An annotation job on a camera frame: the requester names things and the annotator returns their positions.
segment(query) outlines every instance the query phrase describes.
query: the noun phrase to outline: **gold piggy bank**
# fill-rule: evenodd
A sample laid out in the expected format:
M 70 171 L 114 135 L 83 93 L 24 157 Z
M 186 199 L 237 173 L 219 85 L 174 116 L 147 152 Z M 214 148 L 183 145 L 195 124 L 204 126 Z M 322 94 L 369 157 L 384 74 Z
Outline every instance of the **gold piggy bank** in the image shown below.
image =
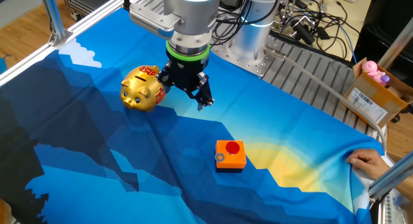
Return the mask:
M 161 83 L 157 81 L 157 66 L 139 66 L 122 81 L 121 99 L 127 108 L 150 112 L 166 96 Z

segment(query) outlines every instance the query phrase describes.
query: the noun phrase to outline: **pink toy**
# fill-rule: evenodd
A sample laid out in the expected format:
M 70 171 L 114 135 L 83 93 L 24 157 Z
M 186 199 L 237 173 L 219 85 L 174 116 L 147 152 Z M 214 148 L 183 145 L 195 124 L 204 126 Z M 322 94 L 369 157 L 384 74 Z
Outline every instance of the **pink toy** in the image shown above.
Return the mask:
M 378 70 L 377 64 L 373 61 L 367 61 L 366 63 L 363 63 L 362 69 L 367 73 L 368 76 L 373 78 L 380 85 L 385 85 L 390 81 L 389 76 L 386 76 L 385 72 Z

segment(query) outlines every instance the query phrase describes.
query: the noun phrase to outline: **finger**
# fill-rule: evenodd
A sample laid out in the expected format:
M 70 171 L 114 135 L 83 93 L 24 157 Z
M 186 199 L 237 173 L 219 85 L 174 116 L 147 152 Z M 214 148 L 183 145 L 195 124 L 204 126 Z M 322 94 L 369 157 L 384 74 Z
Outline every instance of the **finger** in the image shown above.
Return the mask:
M 357 168 L 360 168 L 362 171 L 366 172 L 368 174 L 368 172 L 370 171 L 370 169 L 373 167 L 373 165 L 369 165 L 368 163 L 365 163 L 363 160 L 360 159 L 350 159 L 350 163 Z
M 348 156 L 347 162 L 350 163 L 350 159 L 362 159 L 363 161 L 368 161 L 374 159 L 374 156 L 375 150 L 373 149 L 358 149 Z

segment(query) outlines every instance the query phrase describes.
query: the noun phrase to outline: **human hand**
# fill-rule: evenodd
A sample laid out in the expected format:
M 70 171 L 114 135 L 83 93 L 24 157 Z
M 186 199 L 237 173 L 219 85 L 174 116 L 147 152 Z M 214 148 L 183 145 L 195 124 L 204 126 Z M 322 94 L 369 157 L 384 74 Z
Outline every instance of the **human hand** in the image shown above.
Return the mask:
M 347 158 L 354 169 L 360 169 L 373 179 L 378 179 L 390 167 L 374 149 L 359 149 L 353 151 Z

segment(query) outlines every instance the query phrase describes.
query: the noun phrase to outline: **clear tube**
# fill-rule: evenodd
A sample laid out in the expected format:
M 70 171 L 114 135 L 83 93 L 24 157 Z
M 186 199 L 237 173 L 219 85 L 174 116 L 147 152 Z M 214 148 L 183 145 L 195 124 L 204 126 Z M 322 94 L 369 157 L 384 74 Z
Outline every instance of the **clear tube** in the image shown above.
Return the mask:
M 363 118 L 365 118 L 368 121 L 369 125 L 372 126 L 374 128 L 374 130 L 376 130 L 377 133 L 379 134 L 380 139 L 381 139 L 381 144 L 383 145 L 383 150 L 384 151 L 387 150 L 387 141 L 386 141 L 386 138 L 385 138 L 385 135 L 384 135 L 383 131 L 381 131 L 380 127 L 377 125 L 377 123 L 369 115 L 366 115 L 364 113 L 364 111 L 362 111 L 360 108 L 354 106 L 351 102 L 349 102 L 347 99 L 345 99 L 341 94 L 339 94 L 334 89 L 332 89 L 330 86 L 328 86 L 324 82 L 322 82 L 322 80 L 318 79 L 316 76 L 314 76 L 313 74 L 311 74 L 310 72 L 305 70 L 301 65 L 296 63 L 294 60 L 288 58 L 287 56 L 284 56 L 283 59 L 285 61 L 288 61 L 288 62 L 292 63 L 296 68 L 300 69 L 300 71 L 302 71 L 304 74 L 308 75 L 317 84 L 319 84 L 323 88 L 327 89 L 329 92 L 331 92 L 333 95 L 335 95 L 338 99 L 340 99 L 340 101 L 342 101 L 344 104 L 346 104 L 347 107 L 351 107 L 357 113 L 362 115 Z

